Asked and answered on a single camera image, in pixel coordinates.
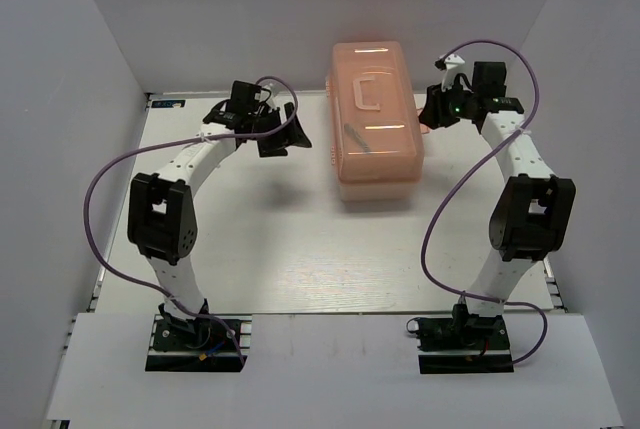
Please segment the pink plastic tool box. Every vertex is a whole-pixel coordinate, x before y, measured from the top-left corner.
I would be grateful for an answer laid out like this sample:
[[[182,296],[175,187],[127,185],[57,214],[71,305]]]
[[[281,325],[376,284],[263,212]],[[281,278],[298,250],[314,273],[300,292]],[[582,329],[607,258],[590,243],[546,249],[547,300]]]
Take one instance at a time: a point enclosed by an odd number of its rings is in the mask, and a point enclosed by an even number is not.
[[[406,210],[419,187],[425,149],[408,66],[396,41],[342,42],[326,79],[331,165],[344,208]],[[345,133],[351,124],[366,154]]]

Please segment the black precision screwdriver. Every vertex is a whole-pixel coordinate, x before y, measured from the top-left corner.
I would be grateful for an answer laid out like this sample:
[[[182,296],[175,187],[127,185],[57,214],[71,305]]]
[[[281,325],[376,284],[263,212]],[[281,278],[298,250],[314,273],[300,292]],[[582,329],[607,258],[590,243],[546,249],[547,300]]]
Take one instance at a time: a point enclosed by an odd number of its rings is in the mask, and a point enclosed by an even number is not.
[[[359,132],[351,125],[346,123],[343,126],[344,133],[351,138],[355,144],[357,144],[364,153],[369,154],[371,152],[371,148],[368,143],[363,139],[363,137],[359,134]]]

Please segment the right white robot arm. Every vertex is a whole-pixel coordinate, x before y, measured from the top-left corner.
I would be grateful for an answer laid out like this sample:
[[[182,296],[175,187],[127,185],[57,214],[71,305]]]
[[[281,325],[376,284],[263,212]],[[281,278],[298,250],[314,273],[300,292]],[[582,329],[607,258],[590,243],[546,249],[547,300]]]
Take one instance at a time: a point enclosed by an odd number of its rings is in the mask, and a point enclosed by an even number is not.
[[[438,129],[471,121],[489,144],[505,181],[489,220],[490,253],[459,298],[467,313],[451,323],[453,339],[472,348],[488,334],[484,319],[501,316],[522,277],[560,249],[576,187],[551,170],[527,134],[522,104],[506,94],[505,63],[477,62],[470,76],[457,55],[438,60],[436,66],[444,76],[428,88],[420,122]]]

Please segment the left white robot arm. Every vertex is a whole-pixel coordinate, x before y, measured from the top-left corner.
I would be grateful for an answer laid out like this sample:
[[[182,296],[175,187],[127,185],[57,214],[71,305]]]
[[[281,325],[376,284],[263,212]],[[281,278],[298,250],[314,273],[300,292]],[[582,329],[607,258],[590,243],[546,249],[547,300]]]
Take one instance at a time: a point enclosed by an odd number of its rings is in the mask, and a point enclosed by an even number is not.
[[[204,116],[193,142],[161,169],[136,174],[130,184],[128,240],[154,271],[164,297],[161,313],[179,321],[177,336],[191,348],[205,345],[212,327],[200,316],[208,312],[208,302],[191,263],[198,237],[195,195],[246,142],[256,142],[261,157],[284,157],[290,146],[312,146],[297,116],[297,95],[279,105],[275,83],[284,82],[275,77],[235,81],[230,96]]]

